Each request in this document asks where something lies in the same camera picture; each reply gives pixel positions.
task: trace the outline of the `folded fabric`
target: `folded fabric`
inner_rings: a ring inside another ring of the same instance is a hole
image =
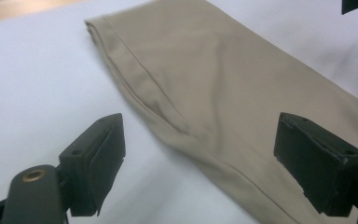
[[[355,223],[318,214],[274,158],[281,112],[358,147],[358,99],[202,0],[87,21],[117,86],[162,142],[261,223]]]

